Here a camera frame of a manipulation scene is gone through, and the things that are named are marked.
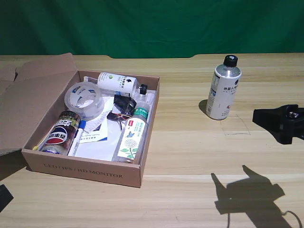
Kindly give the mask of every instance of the black plastic item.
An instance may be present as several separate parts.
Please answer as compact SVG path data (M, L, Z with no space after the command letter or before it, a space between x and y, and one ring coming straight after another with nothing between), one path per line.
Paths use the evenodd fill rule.
M224 59L224 65L228 67L236 67L238 63L238 57L234 55L228 55Z
M281 144L291 144L293 137L304 140L304 108L297 104L255 109L252 122L269 131Z
M143 94L143 95L146 95L147 94L147 89L148 89L147 85L141 84L139 93Z
M4 184L0 185L0 212L12 201L14 197Z
M120 113L131 116L136 107L136 102L130 97L115 95L114 96L114 105L117 107L117 109L120 111ZM112 112L110 112L108 114L107 119L113 120L113 121L124 120L124 119L121 119L120 116L118 116L117 114L114 114Z

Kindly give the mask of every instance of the black can cap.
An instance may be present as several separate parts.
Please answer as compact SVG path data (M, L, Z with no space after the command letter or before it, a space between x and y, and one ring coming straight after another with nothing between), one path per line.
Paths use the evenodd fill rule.
M238 57L234 55L227 55L224 60L224 65L228 67L236 67L238 63Z
M139 87L139 89L140 89L140 91L139 91L140 94L146 95L148 86L145 85L145 84L141 84L141 86Z

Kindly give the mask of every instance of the marker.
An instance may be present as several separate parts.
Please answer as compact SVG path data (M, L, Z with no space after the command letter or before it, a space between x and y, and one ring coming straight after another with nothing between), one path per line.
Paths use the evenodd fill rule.
M73 140L71 148L70 148L70 150L68 152L68 156L75 156L77 148L78 148L78 145L79 145L79 142L80 142L80 139L81 139L81 136L82 136L82 132L84 132L84 128L86 126L85 124L86 124L85 120L81 120L80 121L80 124L79 124L79 127L78 127L78 131L77 131L76 136L75 136L75 138Z

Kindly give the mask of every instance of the bottle label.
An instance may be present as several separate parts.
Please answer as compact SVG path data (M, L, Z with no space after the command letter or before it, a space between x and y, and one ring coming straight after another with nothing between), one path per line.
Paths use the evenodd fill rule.
M208 116L217 120L228 116L240 77L228 78L214 74L207 102Z
M117 156L135 159L145 126L146 123L141 119L128 119Z
M131 96L136 80L134 77L102 72L98 77L98 87L115 91L115 95Z
M143 118L148 118L148 111L144 108L136 108L133 115L141 115Z

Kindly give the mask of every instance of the blue marker cap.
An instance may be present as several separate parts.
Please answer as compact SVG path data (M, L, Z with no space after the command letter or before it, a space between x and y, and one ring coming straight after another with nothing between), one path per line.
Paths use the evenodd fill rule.
M80 123L79 123L79 127L78 128L81 128L81 129L84 129L86 127L86 121L85 120L81 120Z

